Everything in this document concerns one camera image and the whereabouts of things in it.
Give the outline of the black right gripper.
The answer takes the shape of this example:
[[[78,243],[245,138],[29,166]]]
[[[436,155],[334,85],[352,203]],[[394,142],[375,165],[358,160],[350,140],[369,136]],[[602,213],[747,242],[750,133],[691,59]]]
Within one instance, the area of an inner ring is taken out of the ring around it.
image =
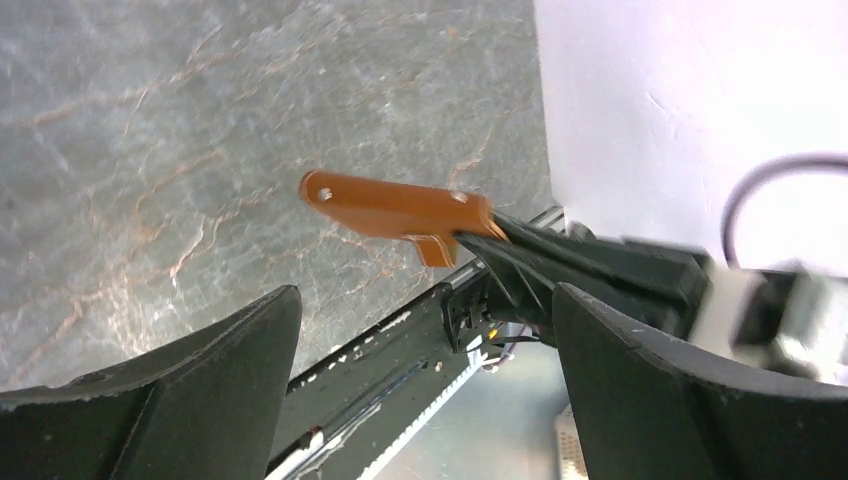
[[[815,312],[815,278],[805,270],[720,267],[701,252],[573,238],[500,213],[494,220],[509,242],[471,233],[457,239],[492,273],[491,307],[545,345],[585,341],[588,321],[554,304],[554,289],[566,284],[637,327],[751,367],[815,375],[800,338]],[[577,324],[557,330],[556,316]]]

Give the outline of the white perforated basket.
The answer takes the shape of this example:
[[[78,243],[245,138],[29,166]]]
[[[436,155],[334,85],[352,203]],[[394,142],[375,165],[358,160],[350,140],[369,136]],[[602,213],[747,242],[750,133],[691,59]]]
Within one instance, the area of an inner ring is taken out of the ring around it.
[[[573,411],[567,406],[555,419],[561,480],[587,480],[588,473]]]

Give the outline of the brown leather card holder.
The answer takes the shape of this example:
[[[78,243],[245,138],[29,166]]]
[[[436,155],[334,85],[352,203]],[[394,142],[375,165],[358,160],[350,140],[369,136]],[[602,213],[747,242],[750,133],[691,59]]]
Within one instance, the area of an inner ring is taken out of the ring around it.
[[[426,267],[456,266],[457,233],[508,239],[495,223],[489,200],[478,194],[324,170],[307,172],[299,194],[321,214],[361,235],[412,243]]]

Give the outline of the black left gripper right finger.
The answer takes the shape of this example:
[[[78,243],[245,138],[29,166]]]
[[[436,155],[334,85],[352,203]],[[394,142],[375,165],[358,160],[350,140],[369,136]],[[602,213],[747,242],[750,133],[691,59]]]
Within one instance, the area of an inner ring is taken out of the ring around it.
[[[743,365],[580,291],[553,326],[592,479],[843,479],[847,390]]]

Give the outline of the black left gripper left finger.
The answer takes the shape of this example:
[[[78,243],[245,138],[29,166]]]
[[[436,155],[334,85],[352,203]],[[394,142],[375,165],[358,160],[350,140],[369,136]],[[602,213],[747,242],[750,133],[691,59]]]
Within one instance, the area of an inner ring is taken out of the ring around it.
[[[282,286],[131,360],[3,393],[2,477],[263,478],[301,315]]]

